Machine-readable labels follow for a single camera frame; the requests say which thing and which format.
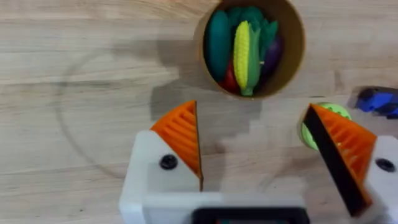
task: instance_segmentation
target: toy eggplant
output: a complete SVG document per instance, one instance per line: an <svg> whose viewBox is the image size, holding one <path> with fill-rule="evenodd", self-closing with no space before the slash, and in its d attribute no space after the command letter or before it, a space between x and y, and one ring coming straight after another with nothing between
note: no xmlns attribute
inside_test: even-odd
<svg viewBox="0 0 398 224"><path fill-rule="evenodd" d="M229 61L224 80L219 82L219 85L231 93L239 93L239 85L236 83L232 60Z"/></svg>
<svg viewBox="0 0 398 224"><path fill-rule="evenodd" d="M280 56L282 56L283 51L282 44L282 38L277 36L268 47L264 58L264 64L261 67L261 76L270 75L269 73L273 71L273 69L275 69L278 65Z"/></svg>
<svg viewBox="0 0 398 224"><path fill-rule="evenodd" d="M236 29L233 65L236 81L243 96L252 96L260 76L259 38L260 29L253 31L244 21Z"/></svg>
<svg viewBox="0 0 398 224"><path fill-rule="evenodd" d="M256 87L254 88L254 92L258 92L270 79L279 64L282 52L283 41L281 37L277 36L267 49L264 64L261 67L260 79Z"/></svg>
<svg viewBox="0 0 398 224"><path fill-rule="evenodd" d="M224 80L231 55L231 26L224 11L216 11L206 31L206 63L211 76L220 82Z"/></svg>

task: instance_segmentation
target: toy vegetable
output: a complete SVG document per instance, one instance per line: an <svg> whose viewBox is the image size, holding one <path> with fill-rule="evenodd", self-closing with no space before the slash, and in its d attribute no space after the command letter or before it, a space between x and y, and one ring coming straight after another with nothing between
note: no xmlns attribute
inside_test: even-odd
<svg viewBox="0 0 398 224"><path fill-rule="evenodd" d="M239 93L239 85L236 83L232 60L229 61L224 80L219 84L221 87L231 93Z"/></svg>
<svg viewBox="0 0 398 224"><path fill-rule="evenodd" d="M236 81L243 96L252 96L260 76L259 38L260 29L253 31L244 21L236 29L233 64Z"/></svg>
<svg viewBox="0 0 398 224"><path fill-rule="evenodd" d="M206 31L206 63L213 78L224 79L231 55L231 26L224 11L216 11Z"/></svg>

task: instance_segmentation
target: wood grain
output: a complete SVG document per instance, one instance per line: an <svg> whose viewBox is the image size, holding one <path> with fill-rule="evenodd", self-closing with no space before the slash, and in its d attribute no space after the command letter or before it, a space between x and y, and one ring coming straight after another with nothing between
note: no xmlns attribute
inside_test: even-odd
<svg viewBox="0 0 398 224"><path fill-rule="evenodd" d="M205 190L302 194L314 223L348 223L319 154L297 136L309 102L398 87L398 2L294 0L302 68L263 101L217 92L195 36L216 1L0 1L0 223L122 223L135 134L198 101ZM376 134L395 121L350 110Z"/></svg>

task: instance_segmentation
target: blue object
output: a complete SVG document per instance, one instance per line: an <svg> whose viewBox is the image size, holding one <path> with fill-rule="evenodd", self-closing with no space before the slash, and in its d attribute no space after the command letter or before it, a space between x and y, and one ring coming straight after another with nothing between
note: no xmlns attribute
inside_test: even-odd
<svg viewBox="0 0 398 224"><path fill-rule="evenodd" d="M387 119L398 119L398 90L386 87L364 89L358 95L356 107L363 112L374 111Z"/></svg>

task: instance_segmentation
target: toy cucumber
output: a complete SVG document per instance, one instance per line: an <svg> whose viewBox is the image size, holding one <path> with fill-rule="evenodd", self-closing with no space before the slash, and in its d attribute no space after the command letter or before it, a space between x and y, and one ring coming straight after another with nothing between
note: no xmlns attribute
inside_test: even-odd
<svg viewBox="0 0 398 224"><path fill-rule="evenodd" d="M240 23L234 40L233 64L236 81L243 96L252 96L259 81L259 38L261 30L253 31L248 21Z"/></svg>
<svg viewBox="0 0 398 224"><path fill-rule="evenodd" d="M231 55L231 26L224 11L216 11L206 31L206 63L211 76L220 82L224 80Z"/></svg>

